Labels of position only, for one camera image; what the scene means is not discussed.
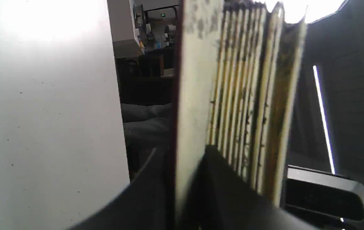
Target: light strip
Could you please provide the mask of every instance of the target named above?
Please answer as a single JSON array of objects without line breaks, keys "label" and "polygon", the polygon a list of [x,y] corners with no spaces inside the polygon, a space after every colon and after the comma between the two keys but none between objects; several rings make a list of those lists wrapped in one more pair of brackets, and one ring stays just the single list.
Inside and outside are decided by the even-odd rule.
[{"label": "light strip", "polygon": [[315,65],[313,66],[313,72],[314,72],[315,87],[317,88],[318,104],[320,105],[321,119],[323,121],[324,136],[326,137],[328,158],[330,159],[331,173],[335,174],[336,171],[334,170],[333,153],[331,152],[330,139],[328,138],[326,116],[324,114],[323,98],[321,97],[320,83],[318,81],[317,67]]}]

